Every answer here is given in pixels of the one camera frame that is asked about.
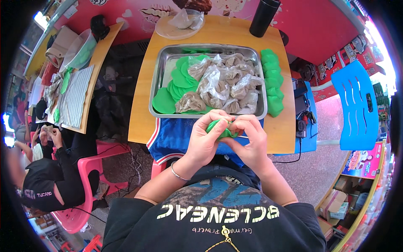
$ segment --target striped cloth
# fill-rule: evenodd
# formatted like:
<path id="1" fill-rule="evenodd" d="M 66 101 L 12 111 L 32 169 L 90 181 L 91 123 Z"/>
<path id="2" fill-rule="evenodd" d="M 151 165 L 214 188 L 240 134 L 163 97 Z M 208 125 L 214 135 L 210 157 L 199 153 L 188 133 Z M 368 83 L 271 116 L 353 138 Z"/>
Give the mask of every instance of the striped cloth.
<path id="1" fill-rule="evenodd" d="M 57 108 L 60 112 L 58 124 L 64 123 L 72 127 L 80 127 L 85 93 L 87 92 L 88 82 L 93 69 L 94 65 L 70 75 L 67 89 L 64 94 L 59 96 L 57 102 Z"/>

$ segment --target plastic bag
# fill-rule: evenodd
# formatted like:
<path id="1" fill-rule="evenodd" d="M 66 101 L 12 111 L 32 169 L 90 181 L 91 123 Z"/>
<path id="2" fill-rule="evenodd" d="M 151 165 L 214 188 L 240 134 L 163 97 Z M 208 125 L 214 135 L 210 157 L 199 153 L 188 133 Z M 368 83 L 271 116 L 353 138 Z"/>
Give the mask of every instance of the plastic bag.
<path id="1" fill-rule="evenodd" d="M 258 104 L 258 90 L 249 90 L 245 98 L 239 101 L 239 106 L 242 108 L 239 114 L 254 114 Z"/>
<path id="2" fill-rule="evenodd" d="M 239 107 L 237 99 L 229 99 L 222 106 L 222 110 L 224 110 L 227 114 L 237 114 L 241 108 Z"/>
<path id="3" fill-rule="evenodd" d="M 218 109 L 222 109 L 230 93 L 229 86 L 224 81 L 220 81 L 220 76 L 221 71 L 216 65 L 209 66 L 196 90 L 207 106 Z"/>
<path id="4" fill-rule="evenodd" d="M 206 72 L 207 68 L 211 65 L 211 60 L 209 58 L 203 59 L 200 63 L 193 64 L 187 70 L 188 74 L 193 77 L 195 80 L 200 81 Z"/>
<path id="5" fill-rule="evenodd" d="M 252 75 L 247 74 L 242 77 L 237 84 L 231 87 L 230 95 L 231 97 L 242 100 L 245 98 L 246 93 L 249 90 L 249 84 L 252 80 Z"/>
<path id="6" fill-rule="evenodd" d="M 245 61 L 242 60 L 243 59 L 243 55 L 240 53 L 235 53 L 232 55 L 228 55 L 225 56 L 222 59 L 222 63 L 226 66 L 226 67 L 232 67 L 232 66 L 236 66 L 238 64 L 244 64 Z"/>
<path id="7" fill-rule="evenodd" d="M 188 110 L 203 111 L 206 110 L 206 104 L 203 102 L 200 95 L 195 92 L 187 92 L 175 104 L 176 113 L 186 112 Z"/>
<path id="8" fill-rule="evenodd" d="M 191 26 L 192 23 L 193 20 L 191 19 L 189 20 L 186 9 L 180 10 L 179 13 L 176 14 L 173 19 L 168 21 L 168 24 L 173 25 L 178 29 L 186 29 L 189 26 Z"/>

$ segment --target plastic container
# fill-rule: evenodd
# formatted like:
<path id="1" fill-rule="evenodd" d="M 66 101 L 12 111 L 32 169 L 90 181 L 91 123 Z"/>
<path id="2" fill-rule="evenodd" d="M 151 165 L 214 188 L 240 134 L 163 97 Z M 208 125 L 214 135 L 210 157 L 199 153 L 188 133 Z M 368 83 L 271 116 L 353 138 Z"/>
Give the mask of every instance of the plastic container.
<path id="1" fill-rule="evenodd" d="M 80 69 L 85 66 L 94 53 L 97 42 L 91 29 L 83 31 L 70 45 L 63 60 L 64 67 Z"/>
<path id="2" fill-rule="evenodd" d="M 203 26 L 206 20 L 204 19 L 204 14 L 197 10 L 186 9 L 186 13 L 188 14 L 188 18 L 192 18 L 192 15 L 203 15 L 203 23 L 197 30 L 192 29 L 178 29 L 173 25 L 168 24 L 168 21 L 173 19 L 177 13 L 170 12 L 168 16 L 162 17 L 158 20 L 157 24 L 155 25 L 155 31 L 158 35 L 165 37 L 169 40 L 183 40 L 185 38 L 189 38 L 195 35 Z"/>

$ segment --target plastic lid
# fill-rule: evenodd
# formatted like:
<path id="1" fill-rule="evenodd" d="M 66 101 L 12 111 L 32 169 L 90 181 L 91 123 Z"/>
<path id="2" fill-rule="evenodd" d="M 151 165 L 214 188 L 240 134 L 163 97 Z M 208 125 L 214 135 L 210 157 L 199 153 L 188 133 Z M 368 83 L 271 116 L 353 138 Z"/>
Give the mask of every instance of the plastic lid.
<path id="1" fill-rule="evenodd" d="M 200 12 L 196 10 L 186 10 L 188 13 L 188 17 L 191 18 L 192 15 L 200 15 Z M 158 35 L 170 39 L 170 40 L 183 40 L 185 38 L 189 38 L 195 35 L 204 25 L 206 20 L 203 18 L 203 23 L 197 30 L 192 29 L 178 29 L 173 25 L 170 25 L 168 21 L 174 18 L 174 15 L 162 17 L 158 20 L 157 24 L 155 25 L 155 31 Z"/>

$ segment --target hand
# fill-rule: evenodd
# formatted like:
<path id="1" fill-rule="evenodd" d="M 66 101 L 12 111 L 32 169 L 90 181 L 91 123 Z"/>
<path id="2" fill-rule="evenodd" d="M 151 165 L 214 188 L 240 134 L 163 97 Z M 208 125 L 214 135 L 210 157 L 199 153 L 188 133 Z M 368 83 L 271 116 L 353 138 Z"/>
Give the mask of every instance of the hand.
<path id="1" fill-rule="evenodd" d="M 249 137 L 249 144 L 242 146 L 230 137 L 221 139 L 256 175 L 268 167 L 270 159 L 267 157 L 267 134 L 264 132 L 259 120 L 254 115 L 241 115 L 229 127 L 231 131 L 245 131 Z"/>
<path id="2" fill-rule="evenodd" d="M 212 121 L 219 119 L 221 120 L 207 134 L 206 129 L 208 125 Z M 225 111 L 219 109 L 213 109 L 199 118 L 193 125 L 189 147 L 183 159 L 187 159 L 188 163 L 196 165 L 197 169 L 210 163 L 218 147 L 217 138 L 226 129 L 228 121 L 234 119 L 235 116 L 230 116 Z"/>
<path id="3" fill-rule="evenodd" d="M 41 132 L 39 133 L 39 140 L 41 140 L 41 144 L 43 146 L 48 145 L 48 133 L 44 127 L 45 127 L 45 125 L 42 126 Z"/>
<path id="4" fill-rule="evenodd" d="M 39 131 L 40 131 L 40 130 L 41 130 L 41 129 L 40 129 L 39 126 L 38 126 L 38 128 L 36 129 L 34 135 L 32 136 L 32 142 L 33 142 L 33 143 L 38 139 Z"/>
<path id="5" fill-rule="evenodd" d="M 59 129 L 53 129 L 52 132 L 53 134 L 51 134 L 50 136 L 52 137 L 53 144 L 56 146 L 57 149 L 63 147 L 62 134 L 60 133 Z"/>

